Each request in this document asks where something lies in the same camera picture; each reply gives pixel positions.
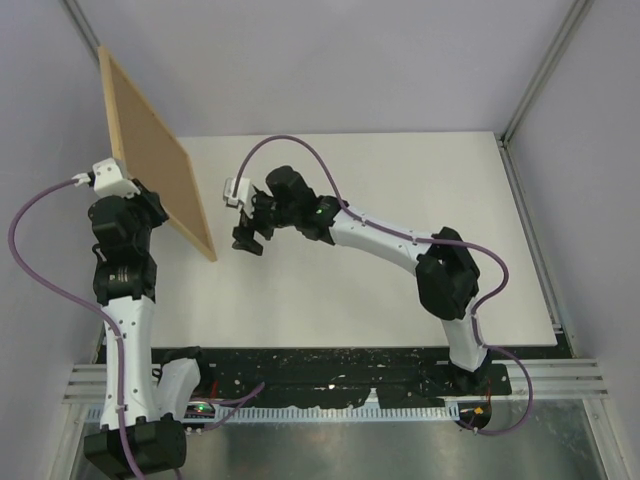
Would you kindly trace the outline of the wooden picture frame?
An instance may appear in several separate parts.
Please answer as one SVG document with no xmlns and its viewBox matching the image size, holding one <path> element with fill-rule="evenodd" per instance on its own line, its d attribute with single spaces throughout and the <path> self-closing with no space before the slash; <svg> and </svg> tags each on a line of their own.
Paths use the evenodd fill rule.
<svg viewBox="0 0 640 480">
<path fill-rule="evenodd" d="M 97 49 L 113 156 L 159 194 L 171 225 L 217 260 L 191 158 L 173 131 L 104 46 Z"/>
</svg>

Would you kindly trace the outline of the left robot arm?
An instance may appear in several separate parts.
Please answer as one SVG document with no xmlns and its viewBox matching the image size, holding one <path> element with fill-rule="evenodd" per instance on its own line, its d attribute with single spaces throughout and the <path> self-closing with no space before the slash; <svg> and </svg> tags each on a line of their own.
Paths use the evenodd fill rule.
<svg viewBox="0 0 640 480">
<path fill-rule="evenodd" d="M 212 390 L 214 375 L 198 364 L 194 350 L 152 373 L 157 266 L 150 240 L 168 215 L 157 193 L 127 180 L 100 194 L 88 216 L 97 240 L 93 289 L 107 353 L 100 430 L 85 438 L 83 453 L 110 479 L 177 470 L 186 460 L 187 405 Z"/>
</svg>

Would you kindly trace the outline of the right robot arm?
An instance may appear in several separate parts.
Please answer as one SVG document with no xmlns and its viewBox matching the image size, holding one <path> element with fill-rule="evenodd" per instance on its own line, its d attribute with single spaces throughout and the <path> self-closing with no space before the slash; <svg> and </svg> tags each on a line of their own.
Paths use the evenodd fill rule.
<svg viewBox="0 0 640 480">
<path fill-rule="evenodd" d="M 336 197 L 316 195 L 289 166 L 270 172 L 266 185 L 262 191 L 245 177 L 226 180 L 225 205 L 240 213 L 234 249 L 260 256 L 257 235 L 269 240 L 278 229 L 294 228 L 311 241 L 354 248 L 402 268 L 415 277 L 421 306 L 442 322 L 451 383 L 465 394 L 488 386 L 491 355 L 472 315 L 480 270 L 457 231 L 444 227 L 420 243 L 408 230 L 351 215 Z"/>
</svg>

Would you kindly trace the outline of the black speckled base plate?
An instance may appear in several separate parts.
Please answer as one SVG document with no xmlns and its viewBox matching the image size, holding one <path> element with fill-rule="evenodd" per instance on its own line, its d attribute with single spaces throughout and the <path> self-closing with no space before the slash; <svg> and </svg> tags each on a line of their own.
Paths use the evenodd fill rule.
<svg viewBox="0 0 640 480">
<path fill-rule="evenodd" d="M 209 392 L 259 408 L 357 408 L 375 393 L 384 408 L 442 406 L 446 397 L 512 393 L 504 365 L 456 373 L 448 351 L 436 348 L 204 348 L 213 370 Z"/>
</svg>

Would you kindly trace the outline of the left aluminium corner post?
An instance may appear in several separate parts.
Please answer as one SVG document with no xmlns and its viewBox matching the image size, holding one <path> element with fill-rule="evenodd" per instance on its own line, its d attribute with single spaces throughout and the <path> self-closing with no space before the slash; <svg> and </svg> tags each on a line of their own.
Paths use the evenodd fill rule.
<svg viewBox="0 0 640 480">
<path fill-rule="evenodd" d="M 96 67 L 100 68 L 100 48 L 102 47 L 102 42 L 80 2 L 77 0 L 60 0 L 59 3 L 76 30 L 80 40 L 85 45 Z"/>
</svg>

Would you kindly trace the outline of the aluminium corner post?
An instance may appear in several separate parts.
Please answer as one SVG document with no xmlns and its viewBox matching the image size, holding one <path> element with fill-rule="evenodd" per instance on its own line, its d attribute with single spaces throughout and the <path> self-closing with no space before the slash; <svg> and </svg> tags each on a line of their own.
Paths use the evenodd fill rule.
<svg viewBox="0 0 640 480">
<path fill-rule="evenodd" d="M 77 0 L 60 0 L 59 3 L 76 30 L 80 40 L 85 45 L 96 67 L 100 68 L 100 48 L 102 47 L 102 42 L 80 2 Z"/>
<path fill-rule="evenodd" d="M 589 14 L 594 0 L 575 0 L 551 38 L 541 61 L 527 84 L 516 109 L 504 131 L 498 136 L 499 144 L 506 148 L 515 138 L 525 118 L 542 94 L 546 84 L 562 60 L 566 50 Z"/>
</svg>

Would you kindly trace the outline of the aluminium rail across front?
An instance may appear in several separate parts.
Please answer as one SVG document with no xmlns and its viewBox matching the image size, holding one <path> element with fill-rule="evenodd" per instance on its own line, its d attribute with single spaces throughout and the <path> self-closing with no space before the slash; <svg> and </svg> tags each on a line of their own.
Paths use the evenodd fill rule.
<svg viewBox="0 0 640 480">
<path fill-rule="evenodd" d="M 522 360 L 534 398 L 539 400 L 606 399 L 609 391 L 596 360 Z M 106 391 L 104 364 L 74 365 L 64 391 L 64 404 L 102 404 Z"/>
</svg>

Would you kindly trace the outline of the right aluminium corner post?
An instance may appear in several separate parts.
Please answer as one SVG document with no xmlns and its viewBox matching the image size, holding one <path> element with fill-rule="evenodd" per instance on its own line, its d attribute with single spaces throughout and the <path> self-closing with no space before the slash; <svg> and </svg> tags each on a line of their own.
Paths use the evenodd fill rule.
<svg viewBox="0 0 640 480">
<path fill-rule="evenodd" d="M 562 60 L 566 50 L 589 14 L 594 0 L 575 0 L 551 38 L 541 61 L 527 84 L 516 109 L 504 131 L 498 136 L 499 144 L 506 148 L 515 138 L 525 118 L 542 94 L 546 84 Z"/>
</svg>

